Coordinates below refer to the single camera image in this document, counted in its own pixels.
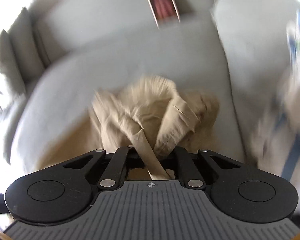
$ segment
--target gray couch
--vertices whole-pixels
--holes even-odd
[[[285,28],[299,5],[176,3],[181,22],[160,29],[147,0],[63,0],[39,19],[33,31],[46,70],[17,121],[10,155],[15,177],[35,170],[49,145],[85,113],[95,90],[144,74],[217,95],[219,152],[245,161],[249,133],[289,66]]]

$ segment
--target brown fabric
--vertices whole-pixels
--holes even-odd
[[[102,148],[133,145],[152,179],[169,179],[159,163],[176,145],[216,150],[213,124],[219,103],[198,91],[178,94],[171,80],[141,78],[119,93],[98,91],[90,114],[47,152],[37,169]]]

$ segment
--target gray pillow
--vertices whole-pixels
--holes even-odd
[[[0,112],[26,92],[8,34],[0,34]]]
[[[44,71],[34,38],[29,12],[23,8],[8,31],[21,76],[25,83],[41,76]]]

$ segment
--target striped fabric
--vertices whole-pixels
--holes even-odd
[[[290,181],[298,191],[300,213],[300,10],[287,25],[291,68],[251,138],[258,168]]]

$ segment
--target crumpled garment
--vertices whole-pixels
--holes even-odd
[[[118,93],[96,92],[85,117],[47,154],[38,169],[102,148],[112,153],[133,145],[152,179],[170,179],[159,160],[175,146],[216,150],[216,97],[198,91],[179,94],[173,81],[143,77]]]

